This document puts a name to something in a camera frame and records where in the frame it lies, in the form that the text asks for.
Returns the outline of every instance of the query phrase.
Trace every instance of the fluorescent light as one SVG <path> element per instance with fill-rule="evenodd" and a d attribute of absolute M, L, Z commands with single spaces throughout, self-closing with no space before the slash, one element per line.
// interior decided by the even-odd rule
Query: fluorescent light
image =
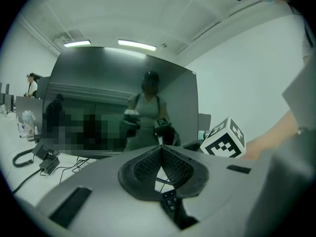
<path fill-rule="evenodd" d="M 79 45 L 91 45 L 91 42 L 89 40 L 77 41 L 77 42 L 64 44 L 64 47 L 72 47 L 72 46 L 79 46 Z"/>
<path fill-rule="evenodd" d="M 134 47 L 139 47 L 139 48 L 143 48 L 143 49 L 148 49 L 148 50 L 151 50 L 151 51 L 155 51 L 156 50 L 155 46 L 145 45 L 145 44 L 141 44 L 141 43 L 134 42 L 134 41 L 129 41 L 129 40 L 119 39 L 118 43 L 120 45 L 134 46 Z"/>
<path fill-rule="evenodd" d="M 109 50 L 109 51 L 117 52 L 117 53 L 128 54 L 128 55 L 140 58 L 140 59 L 145 59 L 146 58 L 146 54 L 144 54 L 144 53 L 124 50 L 124 49 L 118 49 L 118 48 L 110 48 L 110 47 L 105 47 L 105 49 Z"/>

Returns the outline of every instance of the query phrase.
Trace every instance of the ceiling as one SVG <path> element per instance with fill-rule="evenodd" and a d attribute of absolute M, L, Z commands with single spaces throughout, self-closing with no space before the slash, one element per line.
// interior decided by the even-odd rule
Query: ceiling
<path fill-rule="evenodd" d="M 218 22 L 258 0 L 29 0 L 21 14 L 56 48 L 59 39 L 90 40 L 169 61 L 203 39 Z M 118 39 L 154 45 L 155 52 L 118 45 Z"/>

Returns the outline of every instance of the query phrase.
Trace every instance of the black slot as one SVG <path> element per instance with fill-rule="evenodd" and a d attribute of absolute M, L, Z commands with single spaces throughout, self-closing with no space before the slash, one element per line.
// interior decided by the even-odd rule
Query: black slot
<path fill-rule="evenodd" d="M 76 188 L 49 218 L 56 224 L 67 228 L 90 194 L 91 190 L 87 188 Z"/>
<path fill-rule="evenodd" d="M 244 174 L 249 174 L 249 172 L 251 171 L 251 168 L 240 167 L 240 166 L 236 166 L 236 165 L 229 165 L 227 167 L 227 169 L 230 169 L 232 171 L 237 171 L 240 173 L 244 173 Z"/>

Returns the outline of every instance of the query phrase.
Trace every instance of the desk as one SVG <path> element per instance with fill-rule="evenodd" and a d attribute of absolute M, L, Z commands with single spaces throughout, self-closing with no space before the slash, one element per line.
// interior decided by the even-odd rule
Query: desk
<path fill-rule="evenodd" d="M 17 121 L 15 119 L 9 119 L 6 115 L 0 114 L 0 168 L 1 172 L 6 179 L 10 189 L 13 191 L 19 184 L 32 173 L 39 169 L 39 164 L 42 160 L 38 157 L 34 157 L 34 163 L 25 167 L 17 168 L 13 166 L 12 159 L 20 152 L 34 148 L 35 142 L 29 142 L 26 138 L 20 138 L 20 133 L 17 127 Z M 18 162 L 24 162 L 33 158 L 33 154 L 29 153 L 18 159 Z M 60 161 L 58 167 L 71 167 L 76 164 L 77 157 L 67 154 L 60 154 L 58 156 Z M 94 159 L 90 159 L 88 162 L 93 163 Z M 22 188 L 16 193 L 16 196 L 21 197 L 33 206 L 36 206 L 39 201 L 54 187 L 59 185 L 60 176 L 63 169 L 60 168 L 52 176 L 40 176 L 36 174 L 30 180 L 28 180 Z M 71 169 L 67 169 L 63 173 L 62 181 L 66 180 L 73 173 Z M 157 175 L 160 179 L 166 180 L 167 176 L 163 169 Z M 155 190 L 160 191 L 163 183 L 156 182 Z M 162 192 L 172 190 L 171 185 L 165 184 Z"/>

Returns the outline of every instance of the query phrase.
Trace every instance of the person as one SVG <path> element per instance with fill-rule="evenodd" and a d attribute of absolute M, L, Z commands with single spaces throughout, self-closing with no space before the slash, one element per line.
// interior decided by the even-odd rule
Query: person
<path fill-rule="evenodd" d="M 170 120 L 170 118 L 166 102 L 157 96 L 158 86 L 159 74 L 155 71 L 146 72 L 142 82 L 143 92 L 128 99 L 127 109 L 136 110 L 140 115 L 140 129 L 136 130 L 135 136 L 127 138 L 124 151 L 159 144 L 154 131 L 155 120 L 158 118 Z"/>
<path fill-rule="evenodd" d="M 290 6 L 296 7 L 292 0 L 277 0 L 279 2 L 287 2 Z M 297 7 L 298 10 L 305 10 L 305 7 Z M 308 31 L 305 28 L 305 36 L 303 39 L 303 61 L 308 62 L 309 55 L 313 46 Z M 262 134 L 258 138 L 246 143 L 246 154 L 243 159 L 257 159 L 260 152 L 264 149 L 277 147 L 284 139 L 294 135 L 298 130 L 298 126 L 294 115 L 288 111 L 269 131 Z"/>
<path fill-rule="evenodd" d="M 29 82 L 29 90 L 26 93 L 27 97 L 35 97 L 35 93 L 37 92 L 38 89 L 38 84 L 36 81 L 34 81 L 34 73 L 30 73 L 28 75 L 28 82 Z"/>

